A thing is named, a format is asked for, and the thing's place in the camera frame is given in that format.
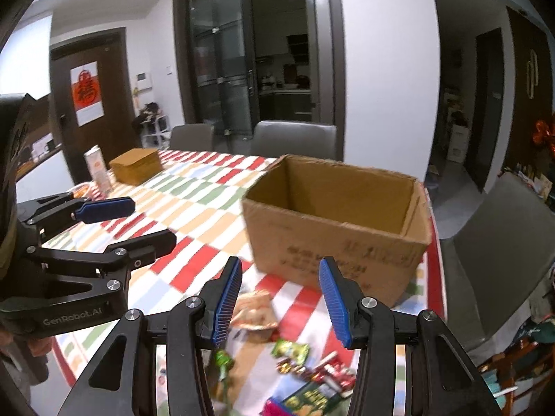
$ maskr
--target kitchen cabinet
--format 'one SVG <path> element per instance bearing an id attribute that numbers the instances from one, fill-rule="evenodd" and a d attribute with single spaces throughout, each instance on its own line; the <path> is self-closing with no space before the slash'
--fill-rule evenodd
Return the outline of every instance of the kitchen cabinet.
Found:
<path id="1" fill-rule="evenodd" d="M 310 90 L 274 90 L 259 95 L 260 120 L 312 121 Z"/>

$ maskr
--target human hand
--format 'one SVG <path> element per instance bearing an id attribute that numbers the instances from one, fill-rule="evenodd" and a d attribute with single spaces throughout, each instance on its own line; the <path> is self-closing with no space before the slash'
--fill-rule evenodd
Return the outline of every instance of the human hand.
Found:
<path id="1" fill-rule="evenodd" d="M 11 344 L 12 341 L 13 335 L 3 328 L 0 328 L 0 347 L 7 346 Z M 31 338 L 27 340 L 27 346 L 29 346 L 29 350 L 33 357 L 41 357 L 52 350 L 52 342 L 52 337 L 43 339 Z"/>

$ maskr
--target snack package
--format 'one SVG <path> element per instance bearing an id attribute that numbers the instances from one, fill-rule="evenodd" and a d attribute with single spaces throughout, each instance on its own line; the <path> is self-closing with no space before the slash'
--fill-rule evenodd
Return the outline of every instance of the snack package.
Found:
<path id="1" fill-rule="evenodd" d="M 293 374 L 297 378 L 308 382 L 312 380 L 314 372 L 311 371 L 306 366 L 299 366 L 298 364 L 294 364 L 290 358 L 285 358 L 281 360 L 277 365 L 276 369 L 279 374 Z"/>
<path id="2" fill-rule="evenodd" d="M 108 196 L 112 191 L 112 183 L 110 182 L 100 147 L 95 145 L 84 154 L 84 157 L 98 190 L 102 195 Z"/>
<path id="3" fill-rule="evenodd" d="M 309 353 L 310 346 L 308 344 L 300 344 L 281 338 L 276 341 L 271 352 L 274 358 L 288 357 L 298 366 L 305 364 L 306 359 L 309 357 Z"/>
<path id="4" fill-rule="evenodd" d="M 352 394 L 355 379 L 356 373 L 341 362 L 337 352 L 330 353 L 317 364 L 312 376 L 313 381 L 327 384 L 343 398 Z"/>
<path id="5" fill-rule="evenodd" d="M 278 327 L 271 300 L 271 294 L 265 289 L 240 294 L 230 325 L 248 330 L 250 341 L 267 342 Z"/>
<path id="6" fill-rule="evenodd" d="M 325 383 L 309 382 L 282 404 L 296 416 L 323 416 L 329 414 L 341 400 L 342 397 Z"/>
<path id="7" fill-rule="evenodd" d="M 214 355 L 214 364 L 219 370 L 214 397 L 224 403 L 228 410 L 231 410 L 228 397 L 229 371 L 234 367 L 235 360 L 225 350 L 217 350 Z"/>

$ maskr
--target table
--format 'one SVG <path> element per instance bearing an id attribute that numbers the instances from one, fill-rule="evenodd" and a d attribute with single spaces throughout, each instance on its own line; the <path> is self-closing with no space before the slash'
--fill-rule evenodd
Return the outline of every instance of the table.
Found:
<path id="1" fill-rule="evenodd" d="M 213 278 L 230 255 L 243 263 L 243 286 L 266 289 L 273 295 L 280 335 L 308 342 L 313 362 L 337 350 L 343 362 L 356 368 L 358 352 L 343 349 L 336 339 L 318 290 L 259 272 L 241 216 L 240 199 L 274 159 L 215 152 L 161 151 L 164 170 L 140 186 L 116 183 L 110 197 L 130 196 L 137 203 L 133 215 L 93 225 L 80 223 L 45 246 L 65 250 L 102 252 L 110 243 L 164 228 L 177 235 L 175 250 L 150 267 L 134 271 L 129 286 L 129 308 L 145 314 L 170 310 Z M 431 308 L 443 315 L 441 256 L 435 229 L 433 241 L 418 266 L 396 310 L 417 314 Z M 117 321 L 56 337 L 54 352 L 70 385 L 101 345 Z M 237 364 L 239 382 L 231 400 L 242 415 L 258 415 L 266 398 L 286 392 L 288 379 L 275 369 L 273 344 L 257 347 L 231 333 L 227 350 Z M 165 346 L 157 352 L 159 370 L 165 367 Z M 404 346 L 397 348 L 397 383 L 394 414 L 404 414 Z M 159 413 L 167 414 L 165 377 L 157 378 Z"/>

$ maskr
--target wooden door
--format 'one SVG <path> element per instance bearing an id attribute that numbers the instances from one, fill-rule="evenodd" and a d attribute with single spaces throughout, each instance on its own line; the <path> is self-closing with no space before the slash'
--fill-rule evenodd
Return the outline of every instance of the wooden door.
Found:
<path id="1" fill-rule="evenodd" d="M 534 124 L 547 122 L 552 113 L 551 56 L 546 34 L 518 12 L 507 8 L 514 43 L 514 111 L 504 165 L 515 167 L 536 163 L 532 144 Z"/>
<path id="2" fill-rule="evenodd" d="M 476 37 L 476 100 L 464 167 L 480 191 L 491 168 L 503 106 L 504 64 L 501 28 Z"/>
<path id="3" fill-rule="evenodd" d="M 71 176 L 75 182 L 81 182 L 91 179 L 83 154 L 93 146 L 101 148 L 108 165 L 140 144 L 131 126 L 135 115 L 121 37 L 103 36 L 74 47 L 67 45 L 53 52 L 51 87 L 56 107 L 54 124 L 62 138 Z M 91 63 L 96 63 L 104 115 L 79 125 L 70 75 L 72 69 Z"/>

